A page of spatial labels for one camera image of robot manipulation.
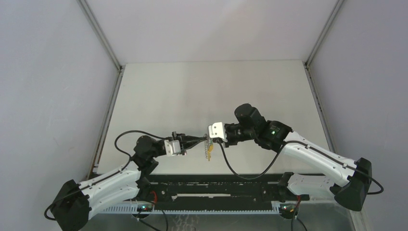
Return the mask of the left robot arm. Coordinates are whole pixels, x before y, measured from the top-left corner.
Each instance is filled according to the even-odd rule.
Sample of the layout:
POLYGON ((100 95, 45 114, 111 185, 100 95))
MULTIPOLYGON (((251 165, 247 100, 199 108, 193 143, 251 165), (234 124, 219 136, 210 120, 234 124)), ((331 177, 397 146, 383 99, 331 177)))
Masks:
POLYGON ((63 231, 78 231, 96 214, 122 201, 146 200, 151 196, 151 183, 147 179, 158 166, 160 156, 186 155, 187 150, 207 139, 173 132, 169 137, 159 137, 138 130, 118 135, 115 148, 124 153, 128 160, 105 174, 90 180, 63 184, 54 201, 46 208, 44 217, 56 221, 63 231), (118 147, 119 138, 140 133, 134 154, 118 147))

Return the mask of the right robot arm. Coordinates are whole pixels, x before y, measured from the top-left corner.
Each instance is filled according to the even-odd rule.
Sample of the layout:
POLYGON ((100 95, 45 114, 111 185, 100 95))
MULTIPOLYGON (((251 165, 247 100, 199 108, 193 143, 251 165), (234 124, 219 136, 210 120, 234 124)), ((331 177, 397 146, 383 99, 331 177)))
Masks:
POLYGON ((337 155, 302 137, 290 126, 266 120, 258 109, 248 103, 238 106, 234 114, 237 124, 224 124, 222 141, 225 146, 253 140, 258 146, 286 155, 316 168, 321 176, 310 178, 293 174, 278 187, 283 200, 296 195, 332 196, 341 206, 361 211, 374 181, 372 164, 361 157, 358 160, 337 155))

